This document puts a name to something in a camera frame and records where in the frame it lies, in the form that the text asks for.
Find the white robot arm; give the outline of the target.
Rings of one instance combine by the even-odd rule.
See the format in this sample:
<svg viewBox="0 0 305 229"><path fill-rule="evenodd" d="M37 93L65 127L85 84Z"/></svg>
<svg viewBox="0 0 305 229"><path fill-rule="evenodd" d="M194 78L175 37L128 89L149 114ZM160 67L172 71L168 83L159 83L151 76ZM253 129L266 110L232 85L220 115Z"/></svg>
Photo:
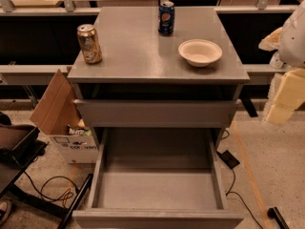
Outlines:
<svg viewBox="0 0 305 229"><path fill-rule="evenodd" d="M305 1L285 21L258 44L264 51L276 50L274 60L292 67L272 80L269 100L264 110L264 121L281 126L305 102Z"/></svg>

